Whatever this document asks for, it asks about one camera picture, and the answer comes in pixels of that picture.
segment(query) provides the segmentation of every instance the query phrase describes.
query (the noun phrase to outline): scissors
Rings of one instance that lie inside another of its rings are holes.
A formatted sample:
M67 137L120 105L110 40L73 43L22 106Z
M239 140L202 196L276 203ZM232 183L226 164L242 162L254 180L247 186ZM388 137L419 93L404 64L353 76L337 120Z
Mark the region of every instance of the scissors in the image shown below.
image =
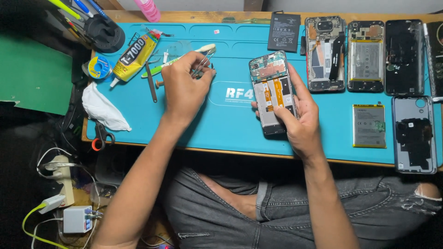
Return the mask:
M115 142L115 136L112 133L106 131L105 126L99 121L95 120L95 139L92 141L92 149L95 151L101 151L105 148L105 142L107 137L111 137L111 145Z

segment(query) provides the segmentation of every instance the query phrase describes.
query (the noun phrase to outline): ripped jeans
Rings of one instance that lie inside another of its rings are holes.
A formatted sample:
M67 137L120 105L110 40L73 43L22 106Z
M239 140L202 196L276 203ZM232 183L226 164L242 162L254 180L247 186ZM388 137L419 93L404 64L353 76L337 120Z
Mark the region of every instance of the ripped jeans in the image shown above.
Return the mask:
M257 220L218 197L196 171L183 167L163 194L163 206L181 249L315 248L306 184L210 176L240 195L257 194ZM424 223L441 200L416 194L418 182L398 176L336 179L362 249L384 248Z

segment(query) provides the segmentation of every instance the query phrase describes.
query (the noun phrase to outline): green board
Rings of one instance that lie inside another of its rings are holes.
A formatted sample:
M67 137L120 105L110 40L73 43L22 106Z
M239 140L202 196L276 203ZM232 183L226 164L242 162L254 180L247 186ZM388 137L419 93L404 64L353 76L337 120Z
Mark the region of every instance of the green board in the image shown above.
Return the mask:
M72 58L39 42L0 33L0 101L65 115Z

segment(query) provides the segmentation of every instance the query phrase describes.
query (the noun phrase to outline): charger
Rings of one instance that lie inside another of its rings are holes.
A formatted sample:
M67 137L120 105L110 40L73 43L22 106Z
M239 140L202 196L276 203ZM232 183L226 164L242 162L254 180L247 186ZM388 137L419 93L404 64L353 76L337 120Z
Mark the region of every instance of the charger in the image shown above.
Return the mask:
M88 215L92 206L71 206L63 210L64 233L86 233L92 229L92 221Z

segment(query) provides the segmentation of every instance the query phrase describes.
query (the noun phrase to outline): wooden table edge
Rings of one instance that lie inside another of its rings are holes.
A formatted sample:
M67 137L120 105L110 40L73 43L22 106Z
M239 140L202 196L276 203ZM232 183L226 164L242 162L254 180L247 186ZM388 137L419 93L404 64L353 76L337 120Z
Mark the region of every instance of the wooden table edge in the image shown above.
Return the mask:
M141 11L122 11L122 10L105 10L106 14L111 17L116 23L135 23L135 22L147 22ZM227 16L242 17L244 19L249 18L270 18L272 12L202 12L202 11L163 11L161 12L162 18L160 22L168 23L205 23L204 19L211 19L211 22L221 23L222 19ZM378 14L378 13L316 13L316 12L288 12L288 14L298 14L302 16L301 22L304 24L306 17L313 16L341 16L347 22L351 20L368 20L368 17L377 16L379 20L386 21L388 19L421 19L423 22L442 20L443 14ZM189 16L189 19L175 19L178 16ZM91 53L91 58L95 56L95 51ZM442 132L443 132L443 105L441 105L442 110ZM88 128L88 117L83 120L82 127L82 141L92 142L86 136ZM126 142L115 142L115 144L123 145L135 145L135 146L145 146L145 144L135 144ZM216 150L216 149L203 149L203 148L190 148L190 147L177 147L179 149L191 150L191 151L202 151L202 152L216 152L216 153L226 153L226 154L236 154L236 155L247 155L247 156L264 156L264 157L274 157L274 158L286 158L286 159L298 159L296 156L286 156L286 155L276 155L276 154L264 154L264 153L254 153L254 152L238 152L238 151L228 151L228 150ZM346 163L346 164L358 164L367 166L379 166L379 167L394 167L391 163L371 163L362 161L350 161L350 160L337 160L328 159L331 163ZM443 171L443 164L439 166L439 171Z

